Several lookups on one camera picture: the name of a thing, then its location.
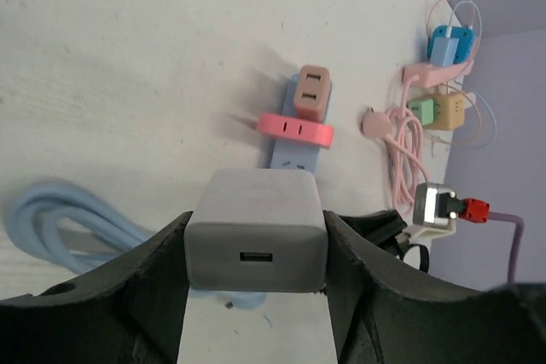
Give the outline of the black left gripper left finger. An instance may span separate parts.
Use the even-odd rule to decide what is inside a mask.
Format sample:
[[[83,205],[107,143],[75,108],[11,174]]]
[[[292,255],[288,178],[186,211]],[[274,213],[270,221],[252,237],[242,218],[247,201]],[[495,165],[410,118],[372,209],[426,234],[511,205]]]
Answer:
[[[1,302],[3,363],[175,363],[189,295],[184,212],[113,261]]]

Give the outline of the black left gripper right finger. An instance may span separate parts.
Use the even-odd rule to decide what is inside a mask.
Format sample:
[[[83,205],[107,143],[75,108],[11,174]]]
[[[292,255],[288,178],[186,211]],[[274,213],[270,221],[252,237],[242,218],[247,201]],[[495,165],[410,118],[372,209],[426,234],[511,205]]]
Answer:
[[[545,285],[479,292],[403,263],[363,236],[391,216],[325,211],[326,293],[339,363],[543,363]]]

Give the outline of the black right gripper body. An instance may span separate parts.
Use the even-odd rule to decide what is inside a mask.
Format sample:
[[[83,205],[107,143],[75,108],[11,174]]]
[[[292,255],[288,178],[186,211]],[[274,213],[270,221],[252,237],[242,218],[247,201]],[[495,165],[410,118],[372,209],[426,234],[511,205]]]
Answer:
[[[419,252],[418,269],[429,271],[429,250],[425,245],[412,243],[410,234],[404,230],[409,226],[395,210],[379,211],[364,217],[340,217],[362,238],[398,258],[400,261],[408,256],[410,250]]]

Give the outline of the light blue power strip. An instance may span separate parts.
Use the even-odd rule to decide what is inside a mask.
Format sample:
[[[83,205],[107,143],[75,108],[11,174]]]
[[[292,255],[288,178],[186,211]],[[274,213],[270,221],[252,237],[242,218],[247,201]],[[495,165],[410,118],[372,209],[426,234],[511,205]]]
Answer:
[[[293,98],[298,80],[299,73],[293,75],[288,82],[288,87],[285,92],[281,110],[281,115],[283,116],[299,118],[293,105]],[[322,122],[323,124],[327,124],[326,117]],[[315,173],[318,155],[321,149],[321,147],[312,146],[300,142],[293,142],[285,139],[275,139],[273,141],[269,167],[271,169],[307,170],[310,173]]]

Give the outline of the pink adapter plug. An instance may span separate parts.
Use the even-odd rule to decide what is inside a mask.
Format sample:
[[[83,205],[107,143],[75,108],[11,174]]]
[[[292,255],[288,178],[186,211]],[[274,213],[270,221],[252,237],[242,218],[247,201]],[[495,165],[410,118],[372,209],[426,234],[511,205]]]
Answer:
[[[334,127],[301,118],[274,113],[259,116],[257,131],[276,139],[285,139],[330,149],[334,140]]]

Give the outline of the white USB charger plug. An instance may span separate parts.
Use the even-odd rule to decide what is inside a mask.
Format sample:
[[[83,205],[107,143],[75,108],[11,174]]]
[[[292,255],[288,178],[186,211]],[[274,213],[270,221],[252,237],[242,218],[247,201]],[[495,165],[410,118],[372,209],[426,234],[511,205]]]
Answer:
[[[228,292],[317,292],[328,232],[307,170],[216,171],[184,230],[190,285]]]

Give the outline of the brown pink USB charger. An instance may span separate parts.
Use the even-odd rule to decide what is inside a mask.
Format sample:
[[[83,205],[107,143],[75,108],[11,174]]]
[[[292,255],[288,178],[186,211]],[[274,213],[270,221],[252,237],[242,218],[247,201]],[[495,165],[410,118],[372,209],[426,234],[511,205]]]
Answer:
[[[321,123],[326,117],[331,91],[330,72],[326,67],[306,65],[299,72],[293,105],[299,118]]]

